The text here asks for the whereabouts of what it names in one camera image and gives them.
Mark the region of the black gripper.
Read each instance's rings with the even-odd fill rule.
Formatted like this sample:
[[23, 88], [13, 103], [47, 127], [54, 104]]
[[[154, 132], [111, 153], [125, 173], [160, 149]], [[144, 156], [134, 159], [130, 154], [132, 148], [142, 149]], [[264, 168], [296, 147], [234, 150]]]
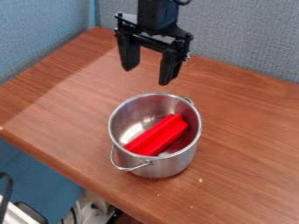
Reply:
[[118, 11], [115, 39], [121, 67], [130, 71], [140, 63], [140, 47], [162, 53], [158, 84], [168, 85], [188, 58], [192, 34], [178, 25], [178, 9], [192, 0], [137, 0], [136, 14]]

